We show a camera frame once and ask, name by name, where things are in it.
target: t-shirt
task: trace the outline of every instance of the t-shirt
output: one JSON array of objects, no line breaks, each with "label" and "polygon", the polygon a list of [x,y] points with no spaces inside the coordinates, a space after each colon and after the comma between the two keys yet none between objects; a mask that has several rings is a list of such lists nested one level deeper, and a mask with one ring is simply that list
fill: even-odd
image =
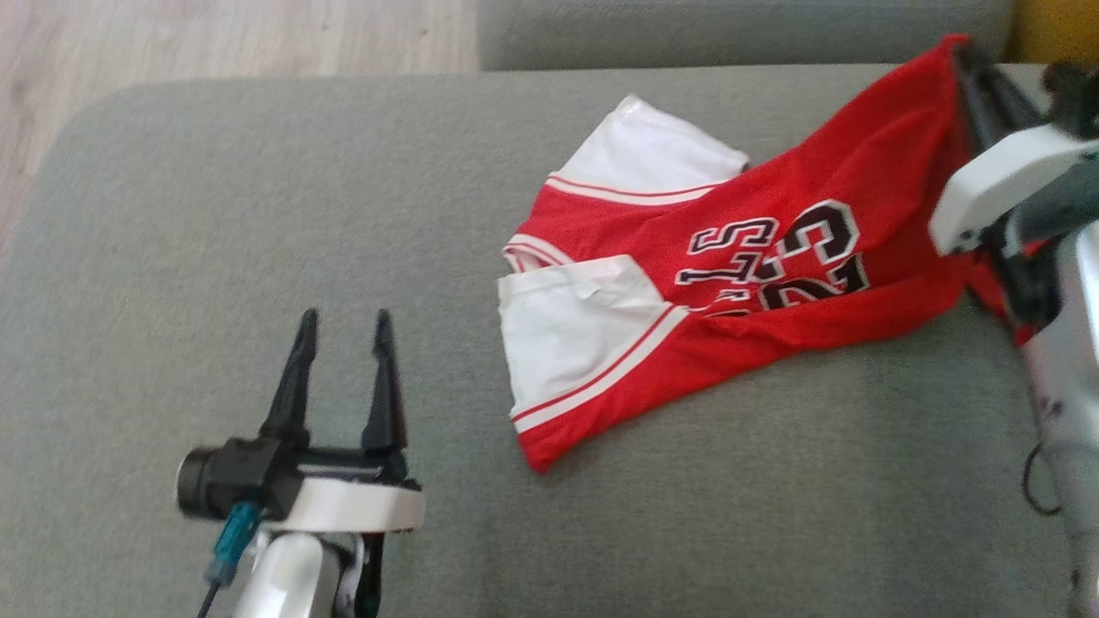
[{"label": "t-shirt", "polygon": [[896,336],[952,307],[966,263],[941,257],[926,228],[969,157],[951,64],[963,41],[746,170],[690,123],[622,101],[503,249],[511,420],[530,465],[784,356]]}]

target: red jersey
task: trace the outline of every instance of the red jersey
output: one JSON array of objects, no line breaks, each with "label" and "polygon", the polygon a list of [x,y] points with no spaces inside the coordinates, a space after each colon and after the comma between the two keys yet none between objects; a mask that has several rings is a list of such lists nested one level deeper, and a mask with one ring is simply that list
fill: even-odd
[{"label": "red jersey", "polygon": [[541,472],[577,442],[802,350],[952,307],[928,220],[968,161],[947,37],[799,146],[746,156],[628,98],[503,250],[511,420]]}]

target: gray sofa cushion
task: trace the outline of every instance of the gray sofa cushion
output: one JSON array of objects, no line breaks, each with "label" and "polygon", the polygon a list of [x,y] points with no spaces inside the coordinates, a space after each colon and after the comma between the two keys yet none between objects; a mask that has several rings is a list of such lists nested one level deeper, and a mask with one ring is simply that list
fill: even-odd
[{"label": "gray sofa cushion", "polygon": [[478,0],[482,69],[898,63],[968,32],[993,57],[1013,0]]},{"label": "gray sofa cushion", "polygon": [[86,111],[0,275],[4,615],[197,609],[218,528],[176,512],[176,466],[255,431],[311,305],[317,444],[356,443],[374,312],[396,321],[429,514],[387,545],[385,616],[1061,615],[1061,523],[1018,492],[1025,376],[973,308],[699,393],[546,476],[508,422],[498,251],[626,92],[763,161],[886,68],[182,84]]}]

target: gray couch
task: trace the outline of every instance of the gray couch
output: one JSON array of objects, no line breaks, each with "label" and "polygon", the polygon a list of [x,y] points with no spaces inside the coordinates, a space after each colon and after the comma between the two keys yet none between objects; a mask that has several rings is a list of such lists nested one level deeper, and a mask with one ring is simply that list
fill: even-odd
[{"label": "gray couch", "polygon": [[385,616],[1061,614],[1061,525],[1018,492],[1026,378],[968,305],[646,413],[545,476],[508,422],[498,251],[625,93],[765,161],[887,68],[181,84],[87,110],[0,272],[0,614],[193,615],[218,528],[176,512],[176,466],[255,431],[314,305],[318,444],[355,444],[373,316],[396,320],[429,514],[387,548]]},{"label": "gray couch", "polygon": [[1003,51],[1013,0],[478,0],[484,69],[899,63]]}]

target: red fabric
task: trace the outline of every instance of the red fabric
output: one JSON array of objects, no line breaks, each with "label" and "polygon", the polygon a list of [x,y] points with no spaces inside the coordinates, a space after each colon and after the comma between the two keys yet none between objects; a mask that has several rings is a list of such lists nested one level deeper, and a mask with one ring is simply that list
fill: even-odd
[{"label": "red fabric", "polygon": [[[544,472],[618,422],[784,356],[896,336],[952,307],[970,258],[940,257],[926,225],[968,161],[950,62],[964,40],[947,36],[801,145],[699,199],[637,207],[543,187],[518,233],[574,261],[629,254],[693,312],[606,393],[520,433],[531,466]],[[723,246],[733,222],[746,227]]]}]

